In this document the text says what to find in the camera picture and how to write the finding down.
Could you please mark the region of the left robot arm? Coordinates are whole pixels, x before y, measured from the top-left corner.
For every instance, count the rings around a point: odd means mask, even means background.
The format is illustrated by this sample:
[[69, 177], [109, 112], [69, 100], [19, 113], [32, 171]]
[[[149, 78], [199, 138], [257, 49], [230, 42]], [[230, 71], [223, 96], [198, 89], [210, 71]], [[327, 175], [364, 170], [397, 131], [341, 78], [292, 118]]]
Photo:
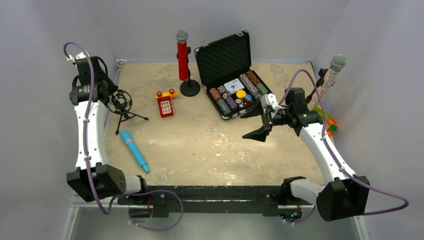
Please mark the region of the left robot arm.
[[67, 184], [86, 202], [146, 192], [145, 179], [112, 166], [106, 150], [107, 115], [118, 115], [119, 123], [137, 116], [131, 112], [131, 95], [109, 78], [102, 58], [81, 52], [68, 60], [78, 70], [69, 93], [78, 123], [78, 154], [74, 171], [66, 175]]

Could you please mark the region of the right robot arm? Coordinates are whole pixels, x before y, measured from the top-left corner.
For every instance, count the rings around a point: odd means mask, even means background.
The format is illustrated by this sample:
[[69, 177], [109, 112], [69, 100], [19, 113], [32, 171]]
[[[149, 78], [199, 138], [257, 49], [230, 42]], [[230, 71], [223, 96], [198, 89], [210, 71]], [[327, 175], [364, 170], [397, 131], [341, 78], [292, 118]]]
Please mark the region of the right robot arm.
[[318, 185], [303, 176], [286, 178], [274, 198], [285, 204], [302, 199], [317, 209], [321, 218], [334, 221], [364, 214], [369, 189], [366, 176], [357, 176], [345, 162], [335, 160], [339, 153], [323, 133], [324, 122], [316, 111], [308, 109], [305, 91], [295, 87], [285, 91], [286, 107], [280, 106], [273, 93], [266, 93], [240, 117], [260, 116], [262, 126], [243, 135], [243, 139], [265, 142], [274, 126], [287, 125], [305, 143], [316, 161], [325, 185]]

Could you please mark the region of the red glitter microphone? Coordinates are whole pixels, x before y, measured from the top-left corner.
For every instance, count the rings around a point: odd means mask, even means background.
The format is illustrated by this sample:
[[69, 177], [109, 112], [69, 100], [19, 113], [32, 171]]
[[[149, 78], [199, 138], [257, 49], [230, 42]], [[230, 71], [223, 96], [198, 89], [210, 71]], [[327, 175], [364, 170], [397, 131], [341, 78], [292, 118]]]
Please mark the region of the red glitter microphone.
[[188, 77], [188, 33], [185, 29], [177, 30], [175, 38], [177, 40], [177, 59], [178, 59], [178, 72], [179, 79], [186, 81]]

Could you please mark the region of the black mic stand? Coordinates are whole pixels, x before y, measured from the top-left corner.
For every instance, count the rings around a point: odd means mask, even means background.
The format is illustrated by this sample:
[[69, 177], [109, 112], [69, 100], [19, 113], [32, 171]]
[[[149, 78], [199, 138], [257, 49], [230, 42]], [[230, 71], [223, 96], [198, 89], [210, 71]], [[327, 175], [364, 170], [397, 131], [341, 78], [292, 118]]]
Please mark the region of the black mic stand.
[[191, 47], [187, 47], [186, 55], [186, 72], [187, 80], [183, 81], [180, 85], [180, 92], [185, 97], [194, 97], [200, 92], [200, 84], [191, 78], [191, 71], [189, 69], [189, 54], [191, 53]]
[[[324, 77], [326, 75], [326, 73], [328, 72], [327, 68], [321, 68], [318, 72], [318, 76], [319, 76], [319, 80], [316, 81], [315, 85], [317, 88], [321, 87], [323, 85], [324, 82]], [[309, 104], [313, 98], [313, 96], [316, 95], [316, 91], [315, 89], [312, 90], [312, 92], [306, 97], [306, 103]]]

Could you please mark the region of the black shock mount tripod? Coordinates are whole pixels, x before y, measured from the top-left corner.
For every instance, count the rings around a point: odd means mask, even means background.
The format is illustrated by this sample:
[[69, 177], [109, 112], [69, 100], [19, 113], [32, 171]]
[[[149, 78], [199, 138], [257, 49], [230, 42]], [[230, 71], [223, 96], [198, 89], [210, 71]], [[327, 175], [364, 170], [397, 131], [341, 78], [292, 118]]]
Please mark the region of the black shock mount tripod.
[[116, 115], [119, 115], [119, 120], [117, 124], [117, 128], [115, 131], [115, 135], [120, 133], [121, 123], [131, 120], [135, 117], [139, 117], [148, 121], [148, 117], [141, 116], [134, 112], [131, 112], [133, 106], [133, 98], [132, 96], [123, 89], [118, 89], [115, 93], [108, 97], [108, 101], [106, 104], [107, 109]]

